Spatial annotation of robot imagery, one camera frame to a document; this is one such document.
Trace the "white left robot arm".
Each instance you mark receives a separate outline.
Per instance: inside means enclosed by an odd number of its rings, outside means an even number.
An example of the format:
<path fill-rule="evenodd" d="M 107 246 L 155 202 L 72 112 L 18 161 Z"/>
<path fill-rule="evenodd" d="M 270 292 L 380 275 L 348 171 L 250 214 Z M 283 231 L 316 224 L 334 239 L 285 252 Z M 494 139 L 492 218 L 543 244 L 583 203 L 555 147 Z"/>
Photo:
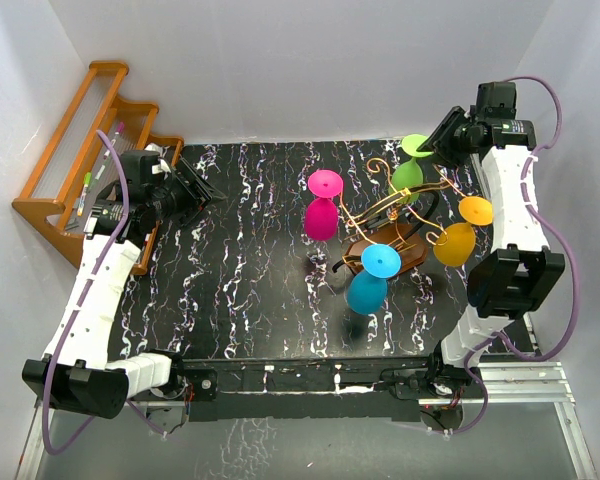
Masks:
<path fill-rule="evenodd" d="M 154 388 L 174 399 L 187 376 L 169 354 L 111 361 L 108 343 L 118 305 L 146 236 L 160 222 L 191 225 L 225 195 L 186 161 L 168 165 L 153 150 L 113 157 L 118 179 L 103 187 L 86 222 L 78 274 L 41 359 L 28 359 L 24 383 L 50 407 L 112 419 L 127 399 Z"/>

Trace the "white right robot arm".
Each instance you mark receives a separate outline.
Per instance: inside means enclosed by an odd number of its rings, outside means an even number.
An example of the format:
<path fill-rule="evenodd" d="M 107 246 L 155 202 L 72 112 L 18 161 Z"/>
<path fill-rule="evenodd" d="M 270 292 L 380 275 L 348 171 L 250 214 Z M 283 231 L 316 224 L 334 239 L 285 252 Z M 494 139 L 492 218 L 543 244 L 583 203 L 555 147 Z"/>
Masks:
<path fill-rule="evenodd" d="M 555 143 L 538 143 L 533 123 L 517 119 L 516 82 L 480 84 L 470 109 L 454 107 L 430 135 L 408 135 L 401 143 L 410 158 L 435 165 L 455 168 L 473 160 L 486 198 L 477 208 L 461 201 L 458 209 L 468 224 L 493 230 L 489 255 L 469 272 L 468 305 L 420 380 L 440 397 L 458 398 L 478 383 L 477 365 L 491 343 L 509 345 L 505 329 L 538 310 L 564 271 L 576 268 L 571 255 L 552 251 L 546 238 L 554 229 L 538 212 L 533 165 Z"/>

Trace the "green wine glass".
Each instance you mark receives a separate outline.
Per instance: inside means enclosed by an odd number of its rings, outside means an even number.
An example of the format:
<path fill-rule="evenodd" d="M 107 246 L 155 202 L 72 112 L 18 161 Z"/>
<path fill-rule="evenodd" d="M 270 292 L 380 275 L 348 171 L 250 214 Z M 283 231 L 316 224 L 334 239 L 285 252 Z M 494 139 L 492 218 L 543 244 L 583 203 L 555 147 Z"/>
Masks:
<path fill-rule="evenodd" d="M 406 198 L 400 199 L 402 204 L 412 204 L 418 200 L 419 194 L 413 192 L 413 188 L 424 183 L 422 168 L 418 163 L 419 158 L 431 155 L 431 152 L 419 151 L 418 148 L 428 140 L 423 134 L 410 134 L 405 136 L 400 143 L 400 152 L 407 156 L 393 172 L 390 178 L 389 193 L 394 194 L 405 188 L 412 193 Z"/>

